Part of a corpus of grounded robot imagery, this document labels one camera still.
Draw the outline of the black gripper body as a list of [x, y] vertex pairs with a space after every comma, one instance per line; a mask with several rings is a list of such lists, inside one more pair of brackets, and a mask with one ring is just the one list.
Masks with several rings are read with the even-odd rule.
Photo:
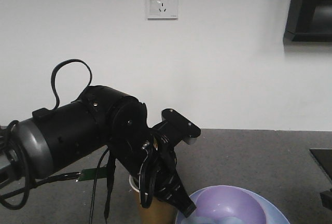
[[141, 139], [132, 144], [129, 173], [138, 186], [143, 208], [149, 208], [155, 197], [188, 217], [196, 210], [196, 205], [176, 170], [174, 148], [160, 131], [149, 128]]

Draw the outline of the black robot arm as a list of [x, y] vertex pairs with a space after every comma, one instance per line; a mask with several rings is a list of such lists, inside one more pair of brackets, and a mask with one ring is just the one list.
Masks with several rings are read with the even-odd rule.
[[175, 146], [200, 135], [200, 129], [167, 108], [162, 120], [147, 125], [147, 108], [137, 98], [105, 86], [88, 86], [75, 101], [1, 130], [1, 186], [25, 178], [17, 193], [49, 181], [55, 172], [107, 146], [107, 187], [113, 189], [119, 161], [139, 188], [144, 208], [152, 199], [169, 203], [184, 216], [196, 209], [176, 171]]

